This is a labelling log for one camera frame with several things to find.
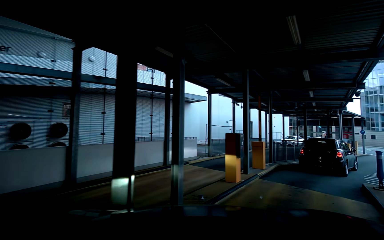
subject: car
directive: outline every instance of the car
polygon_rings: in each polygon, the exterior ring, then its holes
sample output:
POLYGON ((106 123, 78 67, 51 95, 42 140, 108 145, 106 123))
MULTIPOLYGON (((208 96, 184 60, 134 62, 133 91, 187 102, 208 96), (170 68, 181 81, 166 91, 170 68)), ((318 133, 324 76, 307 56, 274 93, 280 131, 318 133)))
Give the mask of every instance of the car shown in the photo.
MULTIPOLYGON (((299 143, 302 143, 305 139, 299 136, 299 143)), ((297 144, 297 136, 286 136, 284 139, 281 139, 280 144, 286 143, 288 145, 297 144)))
POLYGON ((333 138, 310 138, 300 149, 299 165, 302 168, 328 168, 338 171, 343 177, 349 170, 358 170, 356 149, 351 148, 342 140, 333 138))

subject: ceiling light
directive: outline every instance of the ceiling light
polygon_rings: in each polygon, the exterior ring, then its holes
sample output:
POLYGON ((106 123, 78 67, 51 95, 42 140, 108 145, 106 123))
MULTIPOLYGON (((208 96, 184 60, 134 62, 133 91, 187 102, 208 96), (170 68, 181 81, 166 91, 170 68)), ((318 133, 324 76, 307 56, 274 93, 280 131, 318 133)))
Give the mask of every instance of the ceiling light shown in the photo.
POLYGON ((223 84, 226 84, 227 86, 230 86, 229 83, 223 81, 222 79, 219 79, 218 77, 215 77, 214 79, 216 79, 217 81, 219 81, 219 82, 221 82, 221 83, 223 83, 223 84))
POLYGON ((303 70, 303 76, 305 77, 305 81, 309 82, 309 71, 308 70, 303 70))
POLYGON ((171 52, 168 52, 167 50, 164 50, 164 49, 160 48, 159 46, 155 47, 155 50, 158 50, 167 56, 173 57, 173 54, 171 52))
POLYGON ((297 25, 296 16, 287 17, 288 27, 290 27, 291 36, 293 37, 293 41, 295 45, 301 44, 302 41, 300 39, 299 34, 299 26, 297 25))

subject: windshield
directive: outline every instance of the windshield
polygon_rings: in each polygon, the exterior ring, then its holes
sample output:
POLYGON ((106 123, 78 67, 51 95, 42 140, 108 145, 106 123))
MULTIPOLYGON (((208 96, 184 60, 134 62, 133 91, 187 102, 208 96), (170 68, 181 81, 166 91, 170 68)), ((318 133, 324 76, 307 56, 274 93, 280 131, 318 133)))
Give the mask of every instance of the windshield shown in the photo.
POLYGON ((336 143, 333 140, 310 138, 305 143, 305 147, 317 147, 323 149, 337 149, 336 143))

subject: car wheel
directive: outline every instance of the car wheel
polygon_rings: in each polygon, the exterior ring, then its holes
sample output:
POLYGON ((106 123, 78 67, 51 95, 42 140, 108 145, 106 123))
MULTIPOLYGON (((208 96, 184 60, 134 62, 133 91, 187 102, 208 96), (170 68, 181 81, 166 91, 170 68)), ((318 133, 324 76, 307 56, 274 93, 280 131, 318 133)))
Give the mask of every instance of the car wheel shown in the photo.
POLYGON ((345 166, 343 167, 343 169, 342 169, 341 172, 340 172, 340 175, 341 175, 342 177, 347 177, 348 174, 349 174, 349 165, 348 165, 348 162, 346 161, 346 162, 345 162, 345 166))
POLYGON ((351 169, 352 171, 358 170, 358 158, 355 157, 355 162, 353 164, 353 168, 351 169))

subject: glass facade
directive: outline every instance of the glass facade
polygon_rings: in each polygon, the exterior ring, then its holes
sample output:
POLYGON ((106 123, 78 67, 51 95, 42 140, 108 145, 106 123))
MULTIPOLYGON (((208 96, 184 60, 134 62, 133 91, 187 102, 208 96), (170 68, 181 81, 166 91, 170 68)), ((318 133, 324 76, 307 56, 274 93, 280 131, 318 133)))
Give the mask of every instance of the glass facade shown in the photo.
POLYGON ((384 61, 379 61, 365 79, 361 112, 365 113, 367 130, 384 131, 384 61))

